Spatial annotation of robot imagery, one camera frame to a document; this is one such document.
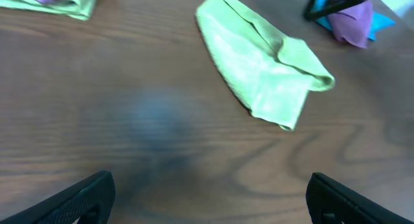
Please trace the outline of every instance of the blue cloth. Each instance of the blue cloth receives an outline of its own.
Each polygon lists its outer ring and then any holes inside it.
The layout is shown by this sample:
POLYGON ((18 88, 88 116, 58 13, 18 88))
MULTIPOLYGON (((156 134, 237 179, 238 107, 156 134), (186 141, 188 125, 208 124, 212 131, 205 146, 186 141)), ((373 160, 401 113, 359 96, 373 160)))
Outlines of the blue cloth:
MULTIPOLYGON (((315 5, 312 8, 312 11, 318 11, 323 8, 326 0, 315 0, 315 5)), ((331 24, 328 21, 327 16, 323 16, 316 20, 317 23, 325 27, 326 29, 332 31, 331 24)), ((368 38, 375 40, 375 32, 382 30, 386 27, 394 25, 395 22, 387 16, 374 12, 373 21, 371 24, 371 30, 369 31, 368 38)))

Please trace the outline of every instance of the mint green cloth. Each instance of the mint green cloth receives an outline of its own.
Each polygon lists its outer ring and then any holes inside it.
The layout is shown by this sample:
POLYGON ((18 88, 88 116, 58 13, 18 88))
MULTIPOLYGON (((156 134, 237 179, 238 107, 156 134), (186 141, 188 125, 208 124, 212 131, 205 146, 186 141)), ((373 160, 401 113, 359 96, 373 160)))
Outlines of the mint green cloth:
POLYGON ((253 117, 293 130, 308 91, 334 86, 303 40, 238 0, 205 0, 196 17, 219 72, 253 117))
POLYGON ((95 3, 96 0, 59 0, 56 3, 42 5, 36 0, 0 0, 0 7, 64 14, 76 19, 88 20, 95 3))

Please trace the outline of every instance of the folded green cloth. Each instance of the folded green cloth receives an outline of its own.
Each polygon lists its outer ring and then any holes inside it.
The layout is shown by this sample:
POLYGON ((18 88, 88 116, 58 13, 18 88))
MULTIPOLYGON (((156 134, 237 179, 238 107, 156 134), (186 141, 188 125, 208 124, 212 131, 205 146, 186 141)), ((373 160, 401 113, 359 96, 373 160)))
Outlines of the folded green cloth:
POLYGON ((0 0, 0 7, 34 10, 53 14, 65 14, 80 20, 88 20, 96 0, 59 0, 42 5, 36 0, 0 0))
POLYGON ((218 70, 253 117, 293 130, 308 91, 334 86, 303 40, 238 0, 205 0, 196 17, 218 70))

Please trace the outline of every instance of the brown wooden tabletop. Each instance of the brown wooden tabletop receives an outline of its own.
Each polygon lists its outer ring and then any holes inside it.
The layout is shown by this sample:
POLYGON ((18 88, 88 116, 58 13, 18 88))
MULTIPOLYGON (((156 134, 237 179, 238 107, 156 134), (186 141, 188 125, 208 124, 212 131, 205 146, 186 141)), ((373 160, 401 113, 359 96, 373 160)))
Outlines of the brown wooden tabletop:
POLYGON ((0 219, 110 170, 110 223, 311 223, 312 172, 414 220, 413 31, 376 0, 397 24, 362 50, 303 20, 306 0, 241 0, 336 78, 286 132, 227 88, 203 1, 99 0, 87 22, 0 9, 0 219))

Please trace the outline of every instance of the wood grain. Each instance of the wood grain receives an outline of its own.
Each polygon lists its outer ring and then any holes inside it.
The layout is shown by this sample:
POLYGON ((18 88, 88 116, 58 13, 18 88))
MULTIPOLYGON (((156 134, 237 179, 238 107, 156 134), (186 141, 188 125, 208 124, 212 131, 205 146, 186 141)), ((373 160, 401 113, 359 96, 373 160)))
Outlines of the wood grain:
POLYGON ((99 0, 88 22, 0 9, 0 218, 110 170, 110 223, 310 223, 312 172, 414 220, 413 31, 375 0, 397 24, 360 50, 304 21, 306 0, 241 0, 337 79, 286 132, 220 77, 203 1, 99 0))

